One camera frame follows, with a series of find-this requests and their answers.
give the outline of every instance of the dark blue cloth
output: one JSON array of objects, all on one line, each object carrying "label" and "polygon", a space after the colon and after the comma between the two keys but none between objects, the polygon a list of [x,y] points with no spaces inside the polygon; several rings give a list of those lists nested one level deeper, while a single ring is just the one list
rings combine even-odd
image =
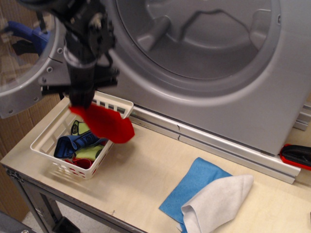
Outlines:
[{"label": "dark blue cloth", "polygon": [[98,138],[91,131],[82,135],[62,136],[57,140],[54,157],[59,159],[70,158],[77,150],[99,144],[107,139]]}]

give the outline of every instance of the red towel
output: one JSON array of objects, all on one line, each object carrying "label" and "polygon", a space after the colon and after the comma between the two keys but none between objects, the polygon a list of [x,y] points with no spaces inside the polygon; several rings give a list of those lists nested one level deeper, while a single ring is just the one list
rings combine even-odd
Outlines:
[{"label": "red towel", "polygon": [[69,108],[72,113],[81,116],[90,130],[99,138],[108,138],[114,143],[125,143],[134,135],[129,118],[122,119],[120,113],[91,104],[87,109],[81,106]]}]

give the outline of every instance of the white towel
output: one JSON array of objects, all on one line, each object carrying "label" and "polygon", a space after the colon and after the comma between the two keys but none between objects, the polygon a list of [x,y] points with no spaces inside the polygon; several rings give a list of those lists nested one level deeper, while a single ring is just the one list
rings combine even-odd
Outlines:
[{"label": "white towel", "polygon": [[217,179],[181,207],[188,233],[209,233],[235,218],[254,182],[252,175]]}]

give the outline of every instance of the green cloth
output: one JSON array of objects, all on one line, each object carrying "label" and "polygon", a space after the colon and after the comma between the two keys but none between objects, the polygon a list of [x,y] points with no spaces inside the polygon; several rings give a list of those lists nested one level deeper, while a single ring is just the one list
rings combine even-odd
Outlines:
[{"label": "green cloth", "polygon": [[82,148],[76,152],[75,159],[89,159],[95,161],[103,148],[103,145]]},{"label": "green cloth", "polygon": [[82,135],[89,131],[89,127],[84,122],[79,122],[77,120],[74,121],[71,127],[71,135]]}]

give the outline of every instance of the red tool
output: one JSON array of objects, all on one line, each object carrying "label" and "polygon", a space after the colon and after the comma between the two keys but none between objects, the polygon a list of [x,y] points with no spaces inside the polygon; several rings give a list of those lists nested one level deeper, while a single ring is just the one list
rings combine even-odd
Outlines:
[{"label": "red tool", "polygon": [[311,147],[286,144],[281,149],[280,158],[286,164],[311,170]]}]

